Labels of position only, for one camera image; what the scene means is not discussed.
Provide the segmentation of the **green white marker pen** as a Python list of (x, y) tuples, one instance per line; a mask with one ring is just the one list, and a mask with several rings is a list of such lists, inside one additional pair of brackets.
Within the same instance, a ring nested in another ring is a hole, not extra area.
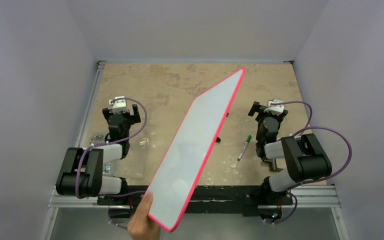
[(239, 156), (237, 157), (237, 161), (240, 161), (242, 159), (242, 157), (243, 157), (243, 155), (244, 155), (244, 153), (245, 153), (245, 151), (246, 151), (246, 149), (247, 149), (251, 139), (252, 139), (252, 136), (248, 135), (248, 137), (247, 137), (247, 139), (246, 139), (246, 141), (244, 143), (244, 146), (243, 146)]

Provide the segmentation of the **red-framed whiteboard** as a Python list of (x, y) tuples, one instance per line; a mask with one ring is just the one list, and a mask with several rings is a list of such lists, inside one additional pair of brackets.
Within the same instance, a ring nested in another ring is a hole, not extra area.
[(171, 233), (179, 225), (246, 74), (240, 68), (194, 98), (147, 188), (148, 217)]

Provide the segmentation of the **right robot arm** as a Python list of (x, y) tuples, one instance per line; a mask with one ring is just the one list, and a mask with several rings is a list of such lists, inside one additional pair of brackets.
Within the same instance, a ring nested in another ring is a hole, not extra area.
[(255, 101), (248, 112), (257, 122), (256, 155), (263, 162), (273, 164), (277, 159), (284, 159), (286, 164), (285, 169), (266, 177), (259, 190), (248, 194), (253, 201), (274, 204), (295, 184), (320, 180), (332, 173), (332, 164), (315, 134), (278, 138), (287, 114), (278, 99), (269, 101), (266, 106)]

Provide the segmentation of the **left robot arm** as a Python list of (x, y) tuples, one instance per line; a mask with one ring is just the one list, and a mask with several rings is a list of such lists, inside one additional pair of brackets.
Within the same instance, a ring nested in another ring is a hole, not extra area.
[(108, 124), (104, 142), (92, 143), (87, 148), (70, 147), (66, 150), (55, 184), (59, 195), (78, 199), (108, 196), (118, 205), (128, 201), (126, 180), (104, 175), (103, 167), (128, 155), (131, 126), (141, 122), (138, 105), (133, 104), (132, 110), (130, 113), (126, 107), (104, 108), (102, 113)]

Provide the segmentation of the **person's bare hand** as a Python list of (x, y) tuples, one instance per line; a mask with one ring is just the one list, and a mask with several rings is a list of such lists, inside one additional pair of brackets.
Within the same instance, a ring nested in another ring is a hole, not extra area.
[(146, 193), (128, 223), (127, 231), (133, 240), (159, 240), (161, 227), (148, 217), (153, 195)]

